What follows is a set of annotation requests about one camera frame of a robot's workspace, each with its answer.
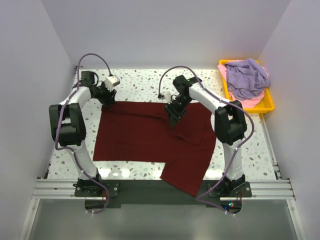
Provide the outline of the dark red t shirt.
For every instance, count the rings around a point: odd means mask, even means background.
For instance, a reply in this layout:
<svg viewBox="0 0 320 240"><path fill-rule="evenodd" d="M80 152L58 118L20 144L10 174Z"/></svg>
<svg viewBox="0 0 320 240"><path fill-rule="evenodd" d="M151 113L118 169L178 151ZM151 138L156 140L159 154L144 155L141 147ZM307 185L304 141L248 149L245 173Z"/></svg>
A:
<svg viewBox="0 0 320 240"><path fill-rule="evenodd" d="M164 163L160 178L195 197L216 145L211 116L202 104L190 103L171 127L163 103L119 101L104 106L93 160Z"/></svg>

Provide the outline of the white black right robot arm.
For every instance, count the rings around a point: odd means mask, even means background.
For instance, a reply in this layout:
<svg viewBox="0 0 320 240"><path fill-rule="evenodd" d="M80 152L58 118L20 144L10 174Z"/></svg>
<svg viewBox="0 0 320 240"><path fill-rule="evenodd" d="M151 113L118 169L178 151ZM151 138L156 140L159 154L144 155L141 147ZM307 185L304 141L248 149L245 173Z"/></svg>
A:
<svg viewBox="0 0 320 240"><path fill-rule="evenodd" d="M223 146L225 169L221 180L212 189L219 190L221 196L235 196L246 182L241 146L246 142L245 117L248 113L239 101L230 101L212 93L197 76L187 79L179 75L172 83L178 91L175 98L168 91L158 95L167 101L164 109L170 126L175 127L184 117L192 100L198 101L214 115L214 133Z"/></svg>

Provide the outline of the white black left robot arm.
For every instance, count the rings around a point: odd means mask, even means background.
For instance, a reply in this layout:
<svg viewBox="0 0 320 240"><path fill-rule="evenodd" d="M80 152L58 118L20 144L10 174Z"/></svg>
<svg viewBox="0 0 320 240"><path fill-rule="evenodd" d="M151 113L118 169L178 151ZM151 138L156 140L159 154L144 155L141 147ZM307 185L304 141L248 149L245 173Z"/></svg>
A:
<svg viewBox="0 0 320 240"><path fill-rule="evenodd" d="M78 171L76 191L84 197L109 197L101 175L85 144L87 130L82 109L91 99L102 105L115 104L115 87L120 79L113 74L99 80L93 71L82 71L71 93L59 104L49 106L50 131L57 151L66 150Z"/></svg>

